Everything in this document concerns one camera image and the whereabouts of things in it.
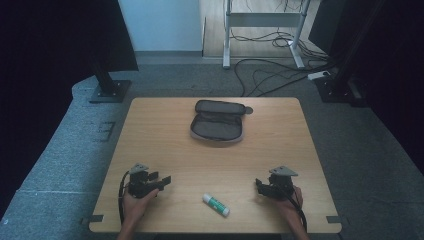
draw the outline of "wire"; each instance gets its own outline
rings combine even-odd
[[[280,1],[280,4],[278,4],[278,6],[275,8],[274,12],[277,12],[277,9],[278,9],[281,5],[283,5],[283,0],[281,0],[281,1]]]
[[[279,29],[280,28],[278,28],[276,32],[272,32],[272,33],[266,34],[266,35],[264,35],[262,37],[248,38],[248,37],[244,37],[244,36],[235,36],[234,33],[233,33],[233,29],[231,28],[231,35],[232,35],[232,37],[230,37],[230,38],[233,38],[233,39],[235,39],[237,41],[241,41],[241,42],[243,42],[243,41],[272,42],[272,45],[274,47],[278,47],[278,48],[287,48],[287,47],[290,47],[289,41],[292,41],[292,39],[294,38],[294,36],[292,34],[290,34],[290,33],[280,32]],[[264,39],[264,38],[270,37],[270,36],[275,35],[275,34],[277,34],[277,37],[275,37],[273,39]],[[285,44],[282,45],[282,44],[279,43],[279,41],[284,41]],[[328,60],[327,54],[322,53],[322,52],[317,52],[317,51],[310,50],[306,46],[305,42],[303,40],[301,40],[301,39],[299,39],[299,42],[298,42],[298,45],[297,46],[299,46],[301,52],[305,56],[307,56],[307,57],[313,57],[313,58],[317,58],[317,59],[320,59],[320,60]]]
[[[283,193],[283,195],[287,198],[287,200],[289,200],[291,202],[291,204],[293,204],[294,208],[296,209],[297,213],[299,214],[300,218],[302,219],[302,223],[303,223],[303,228],[305,228],[305,231],[308,232],[308,223],[306,222],[306,216],[305,213],[303,212],[302,208],[299,206],[298,202],[295,202],[293,200],[293,198],[291,196],[289,196],[286,191],[284,191],[284,189],[282,187],[280,187],[279,185],[276,185],[277,188]]]
[[[118,209],[119,209],[119,218],[121,219],[121,225],[122,223],[124,223],[124,209],[122,206],[123,197],[124,197],[124,182],[128,174],[129,174],[129,171],[127,171],[122,177],[122,181],[121,181],[121,184],[119,185],[119,192],[118,192]]]
[[[302,11],[302,7],[303,7],[303,1],[304,0],[301,0],[299,6],[297,6],[297,7],[294,6],[294,1],[293,1],[293,7],[288,6],[288,1],[286,1],[287,2],[286,3],[286,8],[289,8],[289,9],[291,9],[293,11],[297,11],[299,9],[299,12],[301,12]]]
[[[339,237],[340,240],[343,240],[343,236],[340,233],[337,233],[337,236]]]
[[[284,7],[284,12],[287,11],[287,6],[289,5],[289,0],[286,0],[286,6]]]
[[[252,9],[249,7],[249,3],[247,2],[247,0],[246,0],[246,6],[250,10],[250,12],[253,12]]]
[[[336,64],[337,64],[337,62],[329,62],[329,63],[327,63],[327,64],[324,64],[324,65],[319,66],[319,67],[316,67],[316,68],[311,68],[311,69],[298,69],[298,68],[289,67],[289,66],[286,66],[286,65],[283,65],[283,64],[280,64],[280,63],[277,63],[277,62],[273,62],[273,61],[270,61],[270,60],[266,60],[266,59],[255,59],[255,58],[252,58],[252,59],[243,59],[243,60],[240,60],[240,61],[239,61],[239,62],[237,62],[237,63],[235,64],[235,66],[234,66],[234,73],[236,74],[236,77],[237,77],[237,79],[239,80],[239,82],[240,82],[240,84],[241,84],[241,86],[242,86],[242,93],[241,93],[241,95],[240,95],[241,97],[244,97],[244,96],[245,96],[245,93],[246,93],[246,87],[245,87],[245,85],[244,85],[243,80],[242,80],[242,79],[241,79],[241,77],[240,77],[240,74],[239,74],[239,67],[240,67],[241,63],[243,63],[243,62],[247,62],[247,61],[260,61],[260,62],[265,62],[265,63],[271,63],[271,64],[277,65],[277,66],[279,66],[279,67],[283,67],[283,68],[285,68],[285,69],[287,69],[287,70],[297,72],[296,74],[291,75],[291,76],[290,76],[290,78],[291,78],[291,77],[293,77],[293,76],[295,76],[295,75],[301,74],[301,73],[312,73],[312,72],[324,71],[324,70],[327,70],[327,69],[329,69],[329,68],[332,68],[332,67],[336,66]],[[259,88],[259,86],[260,86],[262,83],[264,83],[266,80],[270,79],[271,77],[277,76],[277,75],[278,75],[278,76],[281,76],[281,73],[282,73],[282,71],[280,71],[279,73],[274,73],[274,75],[269,76],[269,77],[267,77],[267,78],[263,79],[263,80],[261,81],[261,83],[260,83],[260,84],[258,84],[258,85],[255,87],[255,89],[254,89],[252,92],[250,92],[247,96],[250,96],[250,95],[251,95],[251,94],[252,94],[255,90],[257,90],[257,89]],[[303,80],[303,79],[305,79],[305,78],[306,78],[306,75],[305,75],[305,76],[303,76],[303,77],[301,77],[301,78],[298,78],[298,79],[296,79],[296,80],[294,80],[294,81],[291,81],[291,82],[285,83],[285,84],[283,84],[282,86],[279,86],[279,87],[277,87],[277,88],[275,88],[275,89],[269,90],[269,91],[267,91],[267,92],[262,92],[262,93],[261,93],[260,95],[258,95],[257,97],[260,97],[260,96],[266,95],[266,94],[268,94],[268,93],[271,93],[271,92],[277,91],[277,90],[279,90],[279,89],[281,89],[281,88],[283,88],[283,87],[286,87],[286,86],[288,86],[288,85],[291,85],[291,84],[293,84],[293,83],[296,83],[296,82],[298,82],[298,81],[300,81],[300,80]]]

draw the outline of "gray carpet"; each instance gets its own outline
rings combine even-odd
[[[245,95],[274,65],[239,68]],[[97,81],[76,84],[73,101],[0,225],[1,239],[115,239],[88,229],[131,100],[135,97],[239,97],[233,70],[220,64],[145,64],[111,74],[132,85],[120,104],[90,104]],[[291,80],[304,75],[297,75]],[[251,96],[288,80],[274,77]],[[301,80],[267,97],[296,97],[304,111],[336,208],[340,234],[312,239],[424,239],[424,178],[369,108],[322,103],[313,82]],[[290,235],[156,235],[137,239],[292,239]]]

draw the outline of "human hand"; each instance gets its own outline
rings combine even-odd
[[[159,193],[159,189],[155,189],[143,198],[135,198],[128,193],[128,187],[125,188],[123,209],[124,219],[138,222],[146,212],[149,201],[155,198]]]
[[[293,186],[293,188],[294,188],[294,192],[291,197],[295,202],[297,202],[299,207],[302,208],[302,205],[303,205],[302,190],[296,186]],[[285,199],[285,200],[273,199],[273,201],[281,217],[283,217],[285,220],[289,220],[292,218],[300,218],[296,208],[288,199]]]
[[[118,235],[119,240],[132,239],[135,227],[146,212],[147,205],[158,193],[159,189],[155,189],[143,198],[135,198],[128,193],[128,188],[125,188],[123,197],[124,222]]]
[[[299,187],[293,186],[294,192],[291,196],[292,199],[299,205],[300,208],[303,206],[302,190]],[[286,220],[290,230],[297,240],[309,240],[309,236],[306,233],[302,225],[302,218],[300,217],[296,207],[288,200],[276,200],[273,199],[275,206],[278,209],[281,217]]]

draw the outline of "white glue stick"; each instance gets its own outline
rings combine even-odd
[[[213,198],[211,195],[207,193],[203,195],[203,202],[207,203],[209,206],[215,209],[215,211],[219,212],[224,217],[230,214],[229,208],[227,208],[224,204],[220,203],[218,200],[216,200],[215,198]]]

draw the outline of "power strip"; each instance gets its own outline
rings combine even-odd
[[[308,74],[308,79],[312,81],[318,78],[328,77],[330,75],[331,74],[328,71],[316,72],[316,73]]]

